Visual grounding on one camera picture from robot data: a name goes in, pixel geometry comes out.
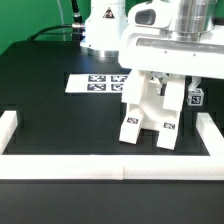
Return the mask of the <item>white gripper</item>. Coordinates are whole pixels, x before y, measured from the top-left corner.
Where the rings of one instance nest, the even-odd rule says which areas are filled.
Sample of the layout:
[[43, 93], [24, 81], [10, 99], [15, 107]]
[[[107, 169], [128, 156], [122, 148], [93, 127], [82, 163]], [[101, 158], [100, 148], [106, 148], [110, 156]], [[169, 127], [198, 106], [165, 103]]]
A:
[[199, 93], [200, 77], [224, 79], [224, 25], [216, 25], [217, 0], [149, 0], [132, 7], [118, 61], [124, 68], [193, 76], [188, 95]]

